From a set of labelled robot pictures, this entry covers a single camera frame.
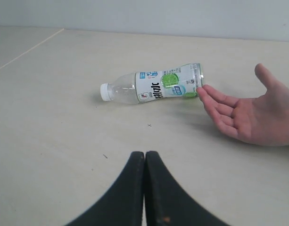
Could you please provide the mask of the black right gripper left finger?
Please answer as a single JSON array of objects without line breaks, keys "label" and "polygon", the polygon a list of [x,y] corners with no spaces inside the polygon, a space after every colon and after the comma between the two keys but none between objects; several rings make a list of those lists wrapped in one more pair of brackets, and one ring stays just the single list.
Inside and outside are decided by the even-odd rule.
[{"label": "black right gripper left finger", "polygon": [[69,226],[142,225],[144,153],[132,152],[106,193]]}]

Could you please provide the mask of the person's open bare hand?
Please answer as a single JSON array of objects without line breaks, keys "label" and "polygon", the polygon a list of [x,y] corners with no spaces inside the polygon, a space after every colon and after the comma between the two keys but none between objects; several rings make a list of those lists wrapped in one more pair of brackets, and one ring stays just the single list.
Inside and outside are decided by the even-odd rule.
[{"label": "person's open bare hand", "polygon": [[198,88],[198,96],[224,135],[248,144],[288,146],[289,88],[262,64],[255,66],[255,75],[266,88],[260,97],[236,98],[209,85]]}]

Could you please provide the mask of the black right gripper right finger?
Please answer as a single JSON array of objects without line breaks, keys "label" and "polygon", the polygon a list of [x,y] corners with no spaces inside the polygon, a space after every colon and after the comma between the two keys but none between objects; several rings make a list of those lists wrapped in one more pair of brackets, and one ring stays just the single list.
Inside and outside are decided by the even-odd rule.
[{"label": "black right gripper right finger", "polygon": [[149,151],[145,158],[145,211],[148,226],[227,225],[184,191],[158,152]]}]

